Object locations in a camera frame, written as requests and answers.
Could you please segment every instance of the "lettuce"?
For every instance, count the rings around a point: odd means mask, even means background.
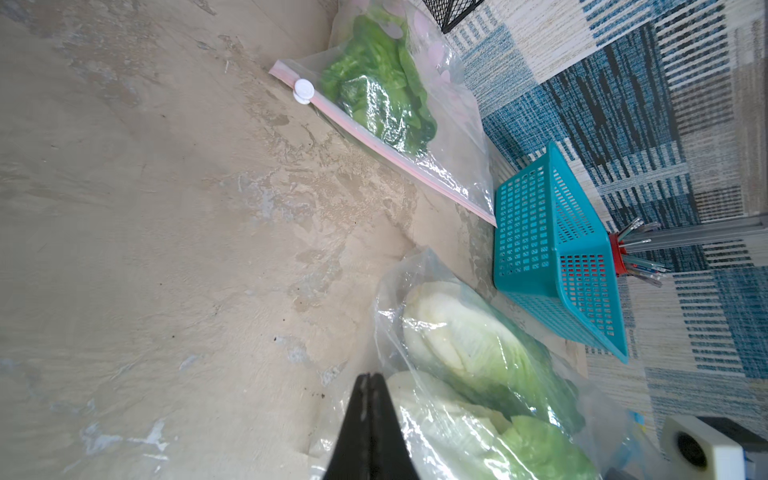
[[[397,25],[392,38],[381,24]],[[437,133],[427,92],[408,51],[408,23],[371,7],[353,22],[353,36],[320,78],[321,92],[357,123],[396,150],[424,154]]]
[[[422,478],[599,478],[589,458],[553,425],[526,415],[507,420],[424,372],[396,373],[387,387]]]
[[[554,372],[547,348],[467,286],[432,282],[412,289],[402,330],[413,365],[471,402],[507,418],[530,415],[568,435],[584,427],[578,391]]]

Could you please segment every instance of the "metal mesh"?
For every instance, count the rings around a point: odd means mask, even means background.
[[[484,0],[424,0],[443,33],[451,31]]]

